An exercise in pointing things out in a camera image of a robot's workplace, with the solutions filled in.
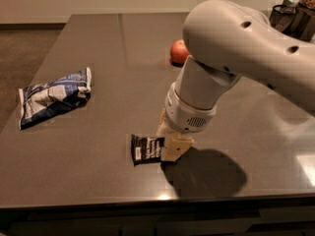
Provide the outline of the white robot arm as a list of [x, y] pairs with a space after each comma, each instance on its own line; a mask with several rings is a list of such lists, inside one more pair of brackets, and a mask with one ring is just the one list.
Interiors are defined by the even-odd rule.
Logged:
[[309, 114], [315, 112], [315, 45], [274, 29], [261, 12], [226, 0], [199, 4], [183, 27], [189, 51], [164, 101], [157, 135], [160, 159], [174, 162], [217, 112], [218, 99], [240, 77], [272, 87]]

